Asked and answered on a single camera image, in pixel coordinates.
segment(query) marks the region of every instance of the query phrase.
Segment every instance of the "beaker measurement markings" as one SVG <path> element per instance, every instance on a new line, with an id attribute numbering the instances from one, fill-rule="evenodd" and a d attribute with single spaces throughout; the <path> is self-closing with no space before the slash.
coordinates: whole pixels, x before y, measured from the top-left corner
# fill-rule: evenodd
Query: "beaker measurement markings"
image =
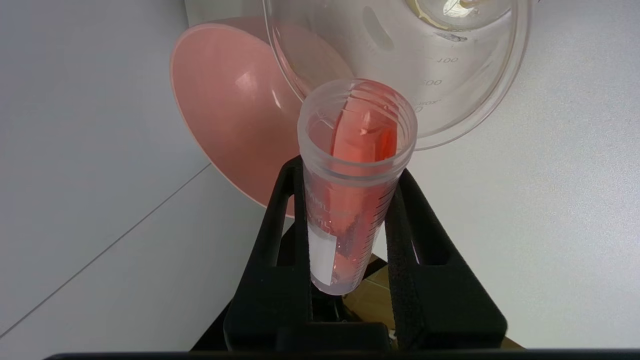
<path id="1" fill-rule="evenodd" d="M 458 61 L 458 58 L 440 58 L 439 60 L 435 60 L 437 63 L 454 63 Z"/>

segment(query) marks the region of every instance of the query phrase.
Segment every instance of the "pink plastic bowl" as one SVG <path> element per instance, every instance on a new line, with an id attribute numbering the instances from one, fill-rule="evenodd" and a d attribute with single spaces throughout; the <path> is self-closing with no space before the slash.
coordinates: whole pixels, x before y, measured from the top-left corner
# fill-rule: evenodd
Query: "pink plastic bowl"
<path id="1" fill-rule="evenodd" d="M 280 168 L 298 155 L 301 106 L 269 45 L 228 25 L 195 26 L 175 45 L 171 79 L 182 117 L 211 163 L 266 206 Z M 287 214 L 293 216 L 291 201 Z"/>

